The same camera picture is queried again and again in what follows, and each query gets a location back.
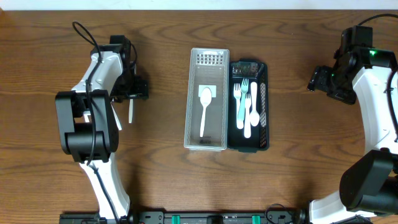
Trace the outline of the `white plastic fork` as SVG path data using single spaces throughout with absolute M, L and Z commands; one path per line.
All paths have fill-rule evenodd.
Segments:
M 259 113 L 257 112 L 257 83 L 251 82 L 251 101 L 252 111 L 250 113 L 250 122 L 252 126 L 259 124 Z
M 244 120 L 244 107 L 245 107 L 246 93 L 248 92 L 248 89 L 249 89 L 249 79 L 244 78 L 241 84 L 241 101 L 238 111 L 238 121 Z
M 248 93 L 245 99 L 245 117 L 244 117 L 244 137 L 249 139 L 251 137 L 251 122 L 250 122 L 250 107 L 251 95 Z
M 242 96 L 241 86 L 239 83 L 234 84 L 233 96 L 236 100 L 236 127 L 238 129 L 243 129 L 244 123 L 242 120 L 238 119 L 239 109 L 240 109 L 240 104 L 241 104 L 241 96 Z

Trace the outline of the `white plastic fork top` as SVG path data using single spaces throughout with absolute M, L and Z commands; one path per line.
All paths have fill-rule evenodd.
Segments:
M 239 83 L 234 84 L 233 96 L 236 100 L 236 127 L 238 129 L 243 129 L 244 123 L 242 120 L 238 119 L 239 109 L 240 109 L 240 104 L 241 104 L 241 96 L 242 96 L 241 86 Z

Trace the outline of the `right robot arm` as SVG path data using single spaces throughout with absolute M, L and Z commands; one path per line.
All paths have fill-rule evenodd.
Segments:
M 364 156 L 344 172 L 339 189 L 313 200 L 309 223 L 367 223 L 397 214 L 397 60 L 373 47 L 373 30 L 353 26 L 341 35 L 334 66 L 317 66 L 308 90 L 348 105 L 359 103 Z

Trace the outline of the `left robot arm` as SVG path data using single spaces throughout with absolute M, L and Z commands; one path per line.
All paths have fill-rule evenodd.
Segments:
M 149 97 L 147 80 L 136 76 L 135 46 L 124 35 L 112 35 L 90 52 L 91 63 L 70 91 L 60 91 L 55 107 L 62 151 L 87 174 L 99 204 L 96 215 L 62 215 L 64 223 L 132 223 L 131 201 L 116 164 L 121 123 L 113 103 Z

